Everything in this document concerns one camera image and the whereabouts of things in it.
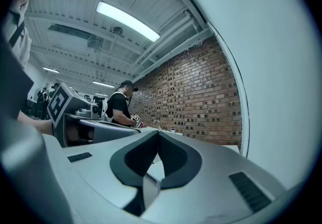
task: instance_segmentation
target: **brick wall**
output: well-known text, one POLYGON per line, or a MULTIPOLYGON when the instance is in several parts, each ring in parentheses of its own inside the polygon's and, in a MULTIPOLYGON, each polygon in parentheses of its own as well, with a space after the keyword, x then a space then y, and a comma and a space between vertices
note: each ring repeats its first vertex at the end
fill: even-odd
POLYGON ((215 38, 182 52, 135 85, 130 112, 148 126, 240 148, 242 118, 236 83, 215 38))

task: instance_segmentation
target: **black strap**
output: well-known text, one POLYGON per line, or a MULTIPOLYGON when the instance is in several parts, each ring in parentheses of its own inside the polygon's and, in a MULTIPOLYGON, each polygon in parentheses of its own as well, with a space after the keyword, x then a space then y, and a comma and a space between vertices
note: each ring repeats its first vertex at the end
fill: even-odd
POLYGON ((10 38, 9 44, 11 45, 11 48, 14 47, 15 43, 17 42, 20 34, 22 33, 22 31, 25 28, 25 23, 24 21, 20 24, 20 26, 17 28, 17 30, 15 31, 15 33, 13 34, 13 36, 10 38))

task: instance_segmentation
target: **ceiling light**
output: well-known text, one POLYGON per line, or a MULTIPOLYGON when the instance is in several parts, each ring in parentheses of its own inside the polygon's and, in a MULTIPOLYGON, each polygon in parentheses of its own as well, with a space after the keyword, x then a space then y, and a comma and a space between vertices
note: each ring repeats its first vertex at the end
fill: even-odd
POLYGON ((110 88, 114 88, 114 86, 112 86, 112 85, 107 85, 107 84, 99 83, 99 82, 95 82, 95 81, 93 81, 93 84, 102 85, 102 86, 106 86, 106 87, 110 87, 110 88))
POLYGON ((54 70, 54 69, 49 69, 49 68, 46 68, 46 67, 43 67, 43 69, 45 69, 47 71, 54 72, 54 73, 59 73, 57 70, 54 70))
POLYGON ((144 35, 152 42, 156 42, 157 39, 160 38, 160 35, 158 33, 156 33, 150 27, 146 26, 144 23, 140 22, 136 18, 118 8, 106 4, 105 2, 100 1, 98 3, 96 12, 127 25, 128 27, 144 35))
POLYGON ((105 96, 105 97, 108 97, 108 95, 105 95, 105 94, 100 94, 100 93, 95 93, 97 95, 102 95, 102 96, 105 96))

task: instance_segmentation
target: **man in black shirt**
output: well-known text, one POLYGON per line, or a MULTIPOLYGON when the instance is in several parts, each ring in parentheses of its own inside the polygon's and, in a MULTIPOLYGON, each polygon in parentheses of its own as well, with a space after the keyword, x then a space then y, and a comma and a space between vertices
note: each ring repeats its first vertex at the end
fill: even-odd
POLYGON ((133 89, 134 85, 131 81, 124 81, 118 91, 108 100, 106 114, 109 118, 112 118, 112 123, 128 127, 137 124, 135 120, 131 119, 126 103, 126 97, 132 97, 133 89))

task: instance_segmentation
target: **black t-shirt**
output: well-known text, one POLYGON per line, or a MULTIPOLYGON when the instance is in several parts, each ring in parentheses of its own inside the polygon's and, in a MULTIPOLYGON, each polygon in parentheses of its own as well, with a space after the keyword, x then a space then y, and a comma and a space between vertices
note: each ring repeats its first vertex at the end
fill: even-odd
MULTIPOLYGON (((126 99, 123 94, 116 93, 112 95, 112 97, 108 100, 106 115, 109 118, 113 117, 113 109, 120 110, 123 112, 125 116, 127 116, 128 118, 131 118, 131 115, 127 109, 126 99)), ((115 121, 114 119, 112 120, 112 123, 122 125, 121 123, 115 121)))

